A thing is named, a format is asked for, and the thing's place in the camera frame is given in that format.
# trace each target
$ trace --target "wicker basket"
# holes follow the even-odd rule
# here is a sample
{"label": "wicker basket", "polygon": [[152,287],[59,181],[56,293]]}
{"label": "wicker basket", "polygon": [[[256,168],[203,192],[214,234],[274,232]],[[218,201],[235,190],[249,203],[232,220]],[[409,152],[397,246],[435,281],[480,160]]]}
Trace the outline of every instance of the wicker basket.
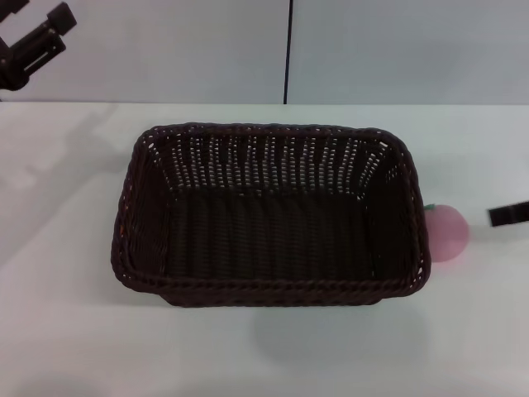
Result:
{"label": "wicker basket", "polygon": [[119,202],[117,278],[170,304],[374,304],[418,291],[430,254],[406,146],[377,129],[155,127]]}

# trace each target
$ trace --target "woven pattern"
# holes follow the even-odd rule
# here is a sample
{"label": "woven pattern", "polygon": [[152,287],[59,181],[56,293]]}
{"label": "woven pattern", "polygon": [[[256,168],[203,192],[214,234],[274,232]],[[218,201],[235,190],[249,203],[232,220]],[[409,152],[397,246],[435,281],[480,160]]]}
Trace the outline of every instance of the woven pattern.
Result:
{"label": "woven pattern", "polygon": [[112,266],[180,306],[408,295],[430,273],[417,173],[376,129],[155,127],[132,155]]}

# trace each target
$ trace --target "rectangular basket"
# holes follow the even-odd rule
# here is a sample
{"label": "rectangular basket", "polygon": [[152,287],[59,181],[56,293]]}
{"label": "rectangular basket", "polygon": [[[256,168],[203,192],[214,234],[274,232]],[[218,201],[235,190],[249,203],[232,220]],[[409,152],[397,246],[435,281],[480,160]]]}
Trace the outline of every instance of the rectangular basket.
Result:
{"label": "rectangular basket", "polygon": [[430,265],[412,157],[373,128],[154,127],[112,242],[125,286],[185,307],[374,304]]}

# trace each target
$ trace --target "black mechanical part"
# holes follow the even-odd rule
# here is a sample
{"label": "black mechanical part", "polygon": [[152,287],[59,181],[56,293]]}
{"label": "black mechanical part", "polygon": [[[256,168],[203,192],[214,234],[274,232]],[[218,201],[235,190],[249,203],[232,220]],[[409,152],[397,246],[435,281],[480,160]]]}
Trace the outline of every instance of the black mechanical part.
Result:
{"label": "black mechanical part", "polygon": [[47,17],[11,47],[0,39],[0,88],[17,91],[24,87],[32,74],[66,50],[60,37],[77,24],[74,15],[62,2]]}
{"label": "black mechanical part", "polygon": [[16,14],[29,3],[30,0],[2,0],[0,1],[0,22],[9,17],[9,14]]}
{"label": "black mechanical part", "polygon": [[527,222],[529,221],[529,201],[489,209],[488,217],[492,227]]}

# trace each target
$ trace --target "basket bottom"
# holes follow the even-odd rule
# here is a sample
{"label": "basket bottom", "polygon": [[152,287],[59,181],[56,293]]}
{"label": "basket bottom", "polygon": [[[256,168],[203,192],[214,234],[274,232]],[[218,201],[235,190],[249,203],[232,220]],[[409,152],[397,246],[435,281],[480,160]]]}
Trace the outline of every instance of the basket bottom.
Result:
{"label": "basket bottom", "polygon": [[193,191],[171,210],[169,277],[372,280],[356,197]]}

